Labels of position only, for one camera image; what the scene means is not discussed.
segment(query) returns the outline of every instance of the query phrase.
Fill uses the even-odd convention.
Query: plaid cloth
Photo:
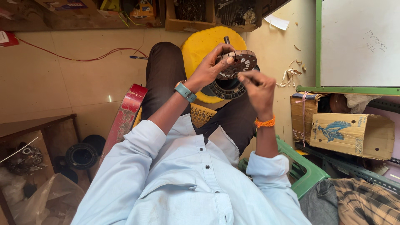
[[[400,225],[400,195],[361,178],[330,179],[345,225]]]

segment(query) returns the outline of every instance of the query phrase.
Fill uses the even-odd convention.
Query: plastic bag
[[[82,188],[57,173],[10,210],[17,225],[69,225],[84,195]]]
[[[14,205],[24,199],[26,180],[14,175],[5,167],[0,167],[0,187],[8,205]]]
[[[371,100],[382,97],[381,95],[344,94],[347,98],[347,107],[352,114],[362,114]]]

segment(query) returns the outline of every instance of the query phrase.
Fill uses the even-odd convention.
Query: yellow plastic stool
[[[236,50],[247,50],[246,43],[242,37],[234,30],[217,26],[207,30],[202,30],[192,34],[182,45],[183,62],[185,63],[186,77],[189,78],[203,58],[218,45],[224,42],[224,37],[229,36],[230,44]],[[217,103],[223,99],[208,96],[202,92],[197,92],[197,99],[205,103]]]

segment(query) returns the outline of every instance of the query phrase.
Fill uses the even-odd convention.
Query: printed bird logo
[[[351,124],[344,121],[335,121],[328,124],[325,128],[318,126],[318,130],[322,131],[325,137],[328,138],[328,142],[333,141],[335,138],[339,140],[344,140],[344,135],[339,131],[346,127],[350,127]]]

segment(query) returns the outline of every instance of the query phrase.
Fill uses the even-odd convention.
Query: white tile floor
[[[274,15],[289,20],[286,31],[261,28],[241,33],[249,50],[256,53],[261,71],[278,82],[294,59],[303,60],[307,71],[296,84],[315,83],[315,1],[292,0]],[[90,59],[114,48],[151,47],[168,41],[180,46],[191,33],[167,32],[162,28],[136,30],[82,30],[17,33],[17,37],[64,57]],[[59,58],[20,43],[0,49],[0,123],[76,113],[80,136],[107,137],[115,113],[133,83],[146,84],[146,61],[130,59],[134,51],[119,51],[105,59],[77,62]],[[292,64],[291,68],[300,70]],[[292,144],[290,95],[294,87],[277,87],[275,130]],[[244,156],[255,148],[253,140]]]

